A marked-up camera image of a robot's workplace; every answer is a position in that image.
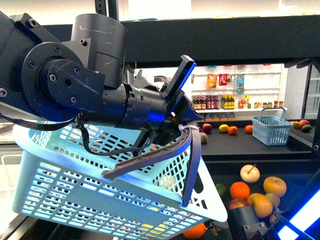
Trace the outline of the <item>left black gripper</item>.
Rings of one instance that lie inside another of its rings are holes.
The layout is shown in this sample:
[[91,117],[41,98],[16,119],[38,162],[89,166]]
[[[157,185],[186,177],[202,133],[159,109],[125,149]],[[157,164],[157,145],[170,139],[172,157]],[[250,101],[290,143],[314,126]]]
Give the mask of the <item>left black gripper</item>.
[[[155,90],[156,93],[162,94],[163,85],[166,81],[170,82],[165,76],[160,76],[160,84],[149,82],[146,77],[142,75],[143,71],[139,70],[137,75],[134,77],[133,85],[136,87],[142,87],[146,90]],[[182,125],[196,125],[197,121],[203,119],[193,109],[193,103],[185,92],[179,90],[172,99],[166,101],[166,113],[165,120],[162,126],[156,130],[151,137],[152,144],[161,147],[175,141],[181,136],[181,131],[178,128],[179,124]]]

